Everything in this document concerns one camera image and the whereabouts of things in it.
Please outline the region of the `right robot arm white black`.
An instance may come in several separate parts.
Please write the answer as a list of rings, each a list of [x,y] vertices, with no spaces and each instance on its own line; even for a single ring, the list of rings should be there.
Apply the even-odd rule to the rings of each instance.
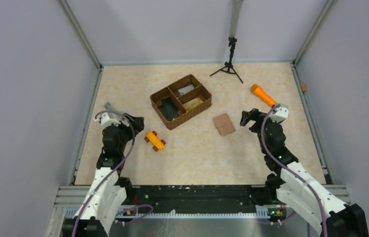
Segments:
[[[277,104],[268,113],[253,108],[242,111],[240,125],[254,124],[266,166],[272,171],[265,187],[269,196],[287,204],[322,237],[367,237],[364,210],[348,204],[320,184],[286,147],[281,123],[285,109]]]

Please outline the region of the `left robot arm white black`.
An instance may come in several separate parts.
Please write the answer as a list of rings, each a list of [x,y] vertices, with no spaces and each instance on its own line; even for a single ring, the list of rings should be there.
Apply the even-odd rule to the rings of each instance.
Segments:
[[[73,218],[62,224],[65,237],[107,237],[115,216],[127,199],[127,178],[120,178],[126,159],[131,150],[125,151],[130,142],[135,144],[136,135],[145,127],[144,117],[134,117],[128,113],[103,110],[94,120],[104,129],[103,146],[96,164],[93,182]]]

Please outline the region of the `brown leather card holder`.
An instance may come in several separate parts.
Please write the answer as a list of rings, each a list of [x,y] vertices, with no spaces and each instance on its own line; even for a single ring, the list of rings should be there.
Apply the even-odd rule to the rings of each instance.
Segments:
[[[235,132],[235,127],[227,113],[214,117],[213,123],[221,136]]]

